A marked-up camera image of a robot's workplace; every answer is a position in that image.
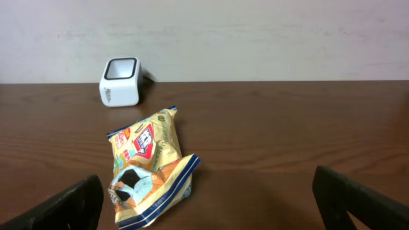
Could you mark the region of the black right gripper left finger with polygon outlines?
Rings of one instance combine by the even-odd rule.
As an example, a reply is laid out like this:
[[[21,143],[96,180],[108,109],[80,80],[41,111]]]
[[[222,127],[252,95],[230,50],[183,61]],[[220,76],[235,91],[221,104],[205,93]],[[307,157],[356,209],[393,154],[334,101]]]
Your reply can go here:
[[[4,224],[1,230],[96,230],[104,190],[93,174]]]

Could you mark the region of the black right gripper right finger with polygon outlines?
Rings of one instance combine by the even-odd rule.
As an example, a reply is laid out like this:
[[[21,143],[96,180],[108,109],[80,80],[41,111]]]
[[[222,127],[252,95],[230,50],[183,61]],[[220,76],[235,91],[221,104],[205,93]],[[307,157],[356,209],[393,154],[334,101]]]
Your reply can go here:
[[[328,167],[319,165],[312,184],[326,229],[354,229],[353,215],[370,229],[408,229],[408,207]]]

